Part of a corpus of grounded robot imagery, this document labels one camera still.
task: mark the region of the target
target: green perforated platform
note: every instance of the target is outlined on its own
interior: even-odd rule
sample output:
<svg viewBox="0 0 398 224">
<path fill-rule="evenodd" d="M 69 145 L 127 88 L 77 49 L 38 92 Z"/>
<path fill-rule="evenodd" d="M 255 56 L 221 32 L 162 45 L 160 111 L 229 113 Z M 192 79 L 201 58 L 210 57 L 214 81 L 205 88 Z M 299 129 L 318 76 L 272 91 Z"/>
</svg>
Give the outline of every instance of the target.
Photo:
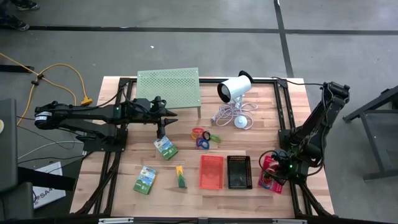
<svg viewBox="0 0 398 224">
<path fill-rule="evenodd" d="M 137 98 L 155 96 L 166 100 L 168 109 L 200 107 L 198 68 L 138 72 Z"/>
</svg>

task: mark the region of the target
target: red basket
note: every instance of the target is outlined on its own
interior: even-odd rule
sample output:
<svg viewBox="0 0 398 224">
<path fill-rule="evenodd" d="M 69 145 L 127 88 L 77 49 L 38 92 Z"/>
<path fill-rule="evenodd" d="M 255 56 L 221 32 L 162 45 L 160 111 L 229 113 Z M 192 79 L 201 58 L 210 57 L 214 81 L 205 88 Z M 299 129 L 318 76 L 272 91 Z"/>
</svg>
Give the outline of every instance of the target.
<svg viewBox="0 0 398 224">
<path fill-rule="evenodd" d="M 224 186 L 224 157 L 206 156 L 200 158 L 201 189 L 222 189 Z"/>
<path fill-rule="evenodd" d="M 269 164 L 270 164 L 271 162 L 275 162 L 275 160 L 273 160 L 273 159 L 271 158 L 271 156 L 266 156 L 266 158 L 264 159 L 264 163 L 262 164 L 262 168 L 263 168 L 262 171 L 266 170 L 266 169 L 269 167 Z M 261 175 L 261 173 L 260 173 L 259 182 L 258 182 L 258 186 L 259 186 L 259 187 L 262 187 L 262 185 L 260 184 L 260 179 L 261 179 L 261 178 L 262 178 L 262 175 Z M 277 193 L 277 194 L 282 194 L 282 189 L 283 189 L 284 186 L 278 184 L 276 181 L 274 181 L 274 180 L 272 180 L 272 179 L 269 179 L 269 180 L 266 182 L 266 184 L 269 184 L 269 183 L 272 183 L 272 185 L 271 185 L 271 188 L 268 189 L 268 190 L 270 190 L 270 191 L 272 191 L 272 192 L 275 192 L 275 193 Z"/>
</svg>

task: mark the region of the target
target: shoe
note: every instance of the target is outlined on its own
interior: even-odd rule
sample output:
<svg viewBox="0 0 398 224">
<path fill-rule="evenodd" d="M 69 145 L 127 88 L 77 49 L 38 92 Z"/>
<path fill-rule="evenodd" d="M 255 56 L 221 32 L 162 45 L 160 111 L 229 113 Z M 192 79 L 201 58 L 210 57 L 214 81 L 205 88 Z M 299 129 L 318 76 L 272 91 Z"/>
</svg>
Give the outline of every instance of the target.
<svg viewBox="0 0 398 224">
<path fill-rule="evenodd" d="M 19 30 L 19 31 L 27 31 L 29 29 L 29 25 L 23 21 L 20 21 L 15 16 L 8 16 L 6 15 L 1 19 L 1 23 L 5 26 L 11 26 L 12 28 Z"/>
<path fill-rule="evenodd" d="M 39 4 L 32 1 L 24 1 L 21 4 L 16 4 L 16 7 L 19 11 L 28 11 L 28 10 L 34 11 L 40 9 Z"/>
</svg>

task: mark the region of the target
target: wooden table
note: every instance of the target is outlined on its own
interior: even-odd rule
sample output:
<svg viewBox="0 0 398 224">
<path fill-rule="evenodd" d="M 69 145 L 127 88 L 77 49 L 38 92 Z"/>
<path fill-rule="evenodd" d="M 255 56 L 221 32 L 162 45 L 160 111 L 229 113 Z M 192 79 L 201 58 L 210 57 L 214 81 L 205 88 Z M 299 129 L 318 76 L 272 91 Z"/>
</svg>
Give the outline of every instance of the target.
<svg viewBox="0 0 398 224">
<path fill-rule="evenodd" d="M 120 77 L 104 77 L 99 93 L 98 105 L 116 94 Z M 303 83 L 301 78 L 291 79 Z M 301 125 L 310 114 L 305 87 L 289 84 L 290 98 L 296 125 Z M 280 129 L 276 110 L 273 85 L 258 84 L 246 93 L 245 102 L 257 103 L 253 111 L 254 126 L 250 130 L 237 129 L 233 123 L 218 127 L 210 122 L 218 111 L 221 100 L 216 84 L 201 83 L 201 119 L 196 109 L 172 110 L 178 114 L 178 121 L 166 127 L 166 135 L 179 152 L 166 161 L 157 151 L 155 125 L 130 124 L 126 150 L 122 154 L 118 180 L 113 202 L 112 216 L 130 217 L 220 217 L 220 218 L 292 218 L 294 217 L 289 185 L 285 184 L 282 195 L 257 186 L 260 168 L 258 159 L 266 150 L 278 147 L 277 132 Z M 196 150 L 190 138 L 194 127 L 203 127 L 223 140 L 221 144 L 211 143 L 210 149 Z M 224 163 L 224 188 L 222 190 L 199 189 L 200 156 L 211 154 L 224 156 L 247 155 L 251 157 L 252 190 L 228 189 L 226 162 Z M 94 152 L 81 166 L 71 212 L 77 211 L 88 200 L 97 187 L 104 153 Z M 187 189 L 177 185 L 175 167 L 182 165 Z M 142 166 L 149 166 L 158 172 L 149 195 L 133 190 Z M 326 176 L 322 170 L 307 180 L 308 188 L 327 211 L 333 213 Z M 104 191 L 106 200 L 108 189 Z M 300 208 L 304 211 L 302 193 L 297 187 Z"/>
</svg>

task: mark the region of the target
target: black basket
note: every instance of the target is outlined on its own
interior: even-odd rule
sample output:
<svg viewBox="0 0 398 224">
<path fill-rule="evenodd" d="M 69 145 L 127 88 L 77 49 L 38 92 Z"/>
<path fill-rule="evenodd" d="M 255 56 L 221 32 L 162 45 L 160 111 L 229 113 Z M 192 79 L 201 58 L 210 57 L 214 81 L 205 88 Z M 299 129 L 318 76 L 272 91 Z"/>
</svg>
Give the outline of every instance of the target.
<svg viewBox="0 0 398 224">
<path fill-rule="evenodd" d="M 252 189 L 250 156 L 227 156 L 228 188 Z"/>
</svg>

